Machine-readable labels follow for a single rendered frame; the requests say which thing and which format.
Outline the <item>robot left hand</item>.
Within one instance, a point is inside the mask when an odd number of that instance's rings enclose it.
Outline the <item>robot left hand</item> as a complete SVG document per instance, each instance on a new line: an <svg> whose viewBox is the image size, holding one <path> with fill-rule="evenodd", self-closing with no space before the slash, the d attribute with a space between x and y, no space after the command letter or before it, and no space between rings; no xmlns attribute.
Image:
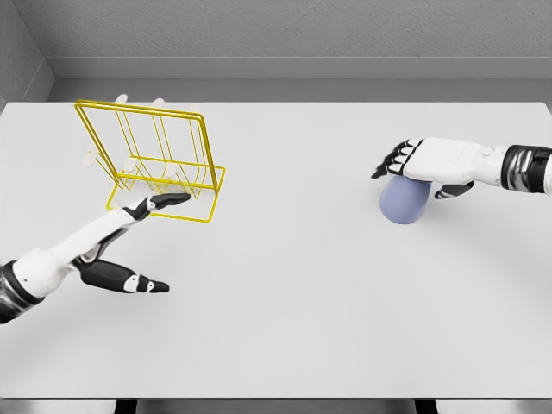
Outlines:
<svg viewBox="0 0 552 414"><path fill-rule="evenodd" d="M57 289L72 271L93 287L122 293L166 293L170 286L141 275L128 267L101 259L105 249L129 228L152 212L188 201L186 192L166 193L144 198L130 207L114 209L70 235L49 253L56 259L49 277L50 292Z"/></svg>

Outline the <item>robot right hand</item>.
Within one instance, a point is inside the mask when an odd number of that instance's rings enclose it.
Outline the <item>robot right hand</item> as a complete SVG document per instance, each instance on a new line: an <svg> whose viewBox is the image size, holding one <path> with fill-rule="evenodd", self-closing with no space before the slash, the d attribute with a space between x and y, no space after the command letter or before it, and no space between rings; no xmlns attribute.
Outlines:
<svg viewBox="0 0 552 414"><path fill-rule="evenodd" d="M456 198L474 187L474 161L480 144L446 138L409 139L399 143L385 156L371 178L387 174L442 185L436 199Z"/></svg>

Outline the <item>lavender blue cup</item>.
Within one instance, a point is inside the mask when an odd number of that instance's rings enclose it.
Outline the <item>lavender blue cup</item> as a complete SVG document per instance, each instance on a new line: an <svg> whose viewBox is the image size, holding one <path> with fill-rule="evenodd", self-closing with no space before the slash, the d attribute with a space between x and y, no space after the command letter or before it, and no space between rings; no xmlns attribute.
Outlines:
<svg viewBox="0 0 552 414"><path fill-rule="evenodd" d="M393 176L381 194L380 212L393 223L412 224L423 214L430 190L430 182Z"/></svg>

